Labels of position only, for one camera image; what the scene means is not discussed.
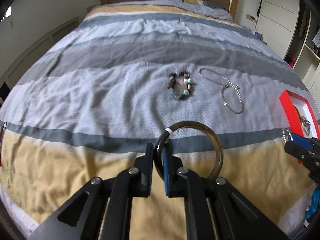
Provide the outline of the red jewelry box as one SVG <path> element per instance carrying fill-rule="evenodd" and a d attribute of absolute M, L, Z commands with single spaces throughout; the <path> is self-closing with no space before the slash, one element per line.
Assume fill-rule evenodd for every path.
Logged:
<path fill-rule="evenodd" d="M 287 116 L 291 131 L 305 138 L 319 139 L 319 127 L 309 101 L 289 90 L 284 90 L 279 100 Z"/>

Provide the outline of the amber resin bangle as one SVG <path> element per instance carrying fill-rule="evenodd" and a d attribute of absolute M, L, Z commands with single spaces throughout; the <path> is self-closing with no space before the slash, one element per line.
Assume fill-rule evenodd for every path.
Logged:
<path fill-rule="evenodd" d="M 301 123 L 301 114 L 300 114 L 299 110 L 297 109 L 297 107 L 296 107 L 295 105 L 294 105 L 294 108 L 295 108 L 295 111 L 296 111 L 296 113 L 297 113 L 299 122 Z"/>

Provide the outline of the dark brown bangle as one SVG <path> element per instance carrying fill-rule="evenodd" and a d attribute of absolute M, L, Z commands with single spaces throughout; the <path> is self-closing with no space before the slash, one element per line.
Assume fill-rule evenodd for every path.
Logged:
<path fill-rule="evenodd" d="M 211 140 L 211 143 L 215 150 L 215 163 L 211 173 L 208 176 L 208 179 L 216 178 L 219 175 L 223 166 L 224 155 L 223 155 L 223 148 L 222 148 L 221 142 L 212 129 L 196 121 L 181 121 L 181 122 L 175 123 L 167 127 L 165 131 L 162 133 L 162 135 L 159 137 L 156 143 L 155 149 L 153 150 L 153 161 L 155 163 L 155 167 L 160 178 L 164 180 L 164 167 L 162 164 L 162 150 L 163 150 L 164 144 L 168 139 L 168 137 L 174 131 L 182 128 L 196 129 L 204 133 Z"/>

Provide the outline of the red item in wardrobe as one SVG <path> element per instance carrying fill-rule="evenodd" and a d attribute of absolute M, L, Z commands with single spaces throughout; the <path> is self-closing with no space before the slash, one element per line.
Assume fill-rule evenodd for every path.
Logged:
<path fill-rule="evenodd" d="M 292 60 L 290 61 L 290 63 L 289 63 L 289 66 L 290 66 L 291 68 L 293 68 L 294 65 L 295 65 L 295 62 L 296 62 L 296 59 L 292 59 Z"/>

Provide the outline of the striped bed duvet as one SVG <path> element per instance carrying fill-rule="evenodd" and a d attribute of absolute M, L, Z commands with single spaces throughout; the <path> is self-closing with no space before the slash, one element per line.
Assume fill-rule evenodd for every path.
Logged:
<path fill-rule="evenodd" d="M 28 238 L 95 176 L 115 177 L 165 129 L 219 137 L 225 177 L 290 239 L 315 188 L 284 151 L 284 90 L 315 101 L 269 46 L 172 1 L 93 9 L 19 79 L 1 106 L 4 218 Z"/>

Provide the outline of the hanging striped shirt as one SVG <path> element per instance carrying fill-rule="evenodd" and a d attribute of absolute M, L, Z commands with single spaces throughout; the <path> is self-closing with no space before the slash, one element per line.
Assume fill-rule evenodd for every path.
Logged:
<path fill-rule="evenodd" d="M 320 29 L 317 31 L 317 34 L 312 39 L 314 46 L 320 48 Z"/>

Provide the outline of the purple tissue box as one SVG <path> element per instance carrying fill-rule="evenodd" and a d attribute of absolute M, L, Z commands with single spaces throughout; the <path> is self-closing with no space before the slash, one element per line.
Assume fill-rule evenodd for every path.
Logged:
<path fill-rule="evenodd" d="M 259 32 L 255 32 L 254 33 L 255 37 L 257 37 L 258 39 L 262 40 L 263 39 L 263 34 L 259 33 Z"/>

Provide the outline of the white wardrobe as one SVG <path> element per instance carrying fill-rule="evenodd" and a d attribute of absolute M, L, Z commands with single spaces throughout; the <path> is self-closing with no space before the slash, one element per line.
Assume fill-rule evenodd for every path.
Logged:
<path fill-rule="evenodd" d="M 319 103 L 319 48 L 312 39 L 319 23 L 302 0 L 261 0 L 258 32 L 288 65 Z"/>

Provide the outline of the white radiator cover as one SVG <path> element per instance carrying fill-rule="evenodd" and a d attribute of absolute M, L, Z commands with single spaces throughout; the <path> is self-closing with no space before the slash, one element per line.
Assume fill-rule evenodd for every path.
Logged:
<path fill-rule="evenodd" d="M 54 44 L 73 31 L 79 25 L 75 17 L 44 34 L 27 48 L 1 76 L 1 105 L 23 74 Z"/>

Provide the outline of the lavender pillow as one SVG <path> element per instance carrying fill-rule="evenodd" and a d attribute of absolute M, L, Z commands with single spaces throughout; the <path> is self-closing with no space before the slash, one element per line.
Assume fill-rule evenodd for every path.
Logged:
<path fill-rule="evenodd" d="M 234 21 L 233 16 L 225 9 L 223 5 L 203 0 L 170 0 L 178 7 L 187 11 L 195 12 L 217 18 L 220 20 Z"/>

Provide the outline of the window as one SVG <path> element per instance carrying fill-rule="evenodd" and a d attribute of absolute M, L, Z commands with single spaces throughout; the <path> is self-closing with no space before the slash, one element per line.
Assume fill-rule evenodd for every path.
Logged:
<path fill-rule="evenodd" d="M 9 18 L 11 15 L 12 15 L 12 12 L 11 12 L 11 6 L 10 6 L 10 7 L 8 7 L 8 9 L 5 12 L 4 16 L 2 17 L 1 22 L 4 21 L 6 18 Z"/>

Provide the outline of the wall power outlet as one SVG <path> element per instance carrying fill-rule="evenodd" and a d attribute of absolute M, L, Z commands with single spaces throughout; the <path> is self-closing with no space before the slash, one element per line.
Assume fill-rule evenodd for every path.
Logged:
<path fill-rule="evenodd" d="M 249 15 L 249 14 L 246 14 L 246 18 L 247 18 L 248 20 L 250 20 L 250 21 L 255 21 L 255 20 L 256 20 L 255 17 L 253 17 L 253 16 L 251 16 L 251 15 Z"/>

